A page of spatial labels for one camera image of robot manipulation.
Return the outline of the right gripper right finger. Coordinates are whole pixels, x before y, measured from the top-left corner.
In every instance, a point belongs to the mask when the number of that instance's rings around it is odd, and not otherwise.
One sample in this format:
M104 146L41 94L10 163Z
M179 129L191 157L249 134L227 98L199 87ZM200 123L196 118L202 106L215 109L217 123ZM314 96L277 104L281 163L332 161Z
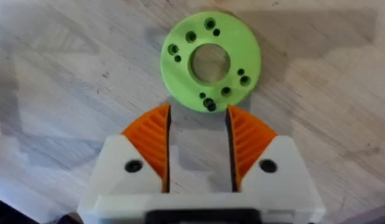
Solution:
M311 197L303 158L288 137L236 106L226 109L232 192L251 197Z

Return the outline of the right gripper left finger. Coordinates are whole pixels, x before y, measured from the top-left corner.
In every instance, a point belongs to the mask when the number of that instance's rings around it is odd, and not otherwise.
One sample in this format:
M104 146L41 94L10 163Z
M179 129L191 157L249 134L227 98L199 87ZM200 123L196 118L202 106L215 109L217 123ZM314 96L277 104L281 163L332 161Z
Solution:
M170 125L171 107L163 104L107 137L85 195L168 193Z

